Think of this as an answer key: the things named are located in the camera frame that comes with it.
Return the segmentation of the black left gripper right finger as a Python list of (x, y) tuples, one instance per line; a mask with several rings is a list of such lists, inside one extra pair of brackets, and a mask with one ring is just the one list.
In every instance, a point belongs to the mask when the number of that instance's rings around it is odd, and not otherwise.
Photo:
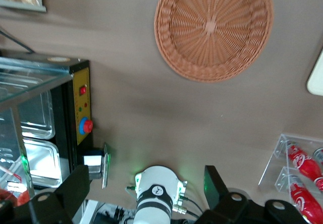
[(260, 206), (241, 193), (230, 192), (213, 165), (204, 169), (204, 195), (209, 209), (196, 223), (307, 223), (289, 202), (272, 199)]

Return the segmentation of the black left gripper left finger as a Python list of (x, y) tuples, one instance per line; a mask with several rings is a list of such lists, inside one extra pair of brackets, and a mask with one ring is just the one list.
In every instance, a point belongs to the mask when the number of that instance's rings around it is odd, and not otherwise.
[(79, 165), (54, 191), (43, 190), (18, 207), (2, 200), (1, 223), (72, 223), (89, 189), (88, 166)]

